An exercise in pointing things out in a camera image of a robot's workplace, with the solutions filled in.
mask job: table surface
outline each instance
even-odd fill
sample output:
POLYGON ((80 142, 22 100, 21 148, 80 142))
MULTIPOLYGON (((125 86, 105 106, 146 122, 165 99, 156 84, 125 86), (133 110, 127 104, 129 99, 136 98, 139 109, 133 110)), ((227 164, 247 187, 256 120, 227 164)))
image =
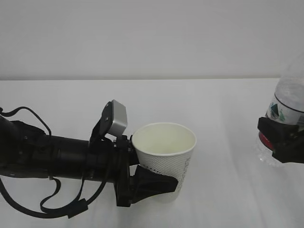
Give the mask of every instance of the table surface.
MULTIPOLYGON (((152 122, 191 128, 198 144, 180 196, 164 204, 146 199, 130 208, 115 205, 108 183, 89 210, 70 220, 31 218, 0 197, 2 227, 15 228, 295 228, 304 223, 304 165, 270 167, 253 146, 257 120, 273 96, 276 79, 1 81, 0 106, 35 110, 54 135, 88 140, 104 105, 116 99, 127 107, 127 135, 152 122)), ((42 125, 26 111, 12 119, 42 125)), ((3 178, 20 204, 39 210, 55 189, 41 179, 3 178)), ((47 206, 75 197, 79 180, 62 179, 62 190, 47 206)), ((99 186, 85 184, 88 198, 99 186)))

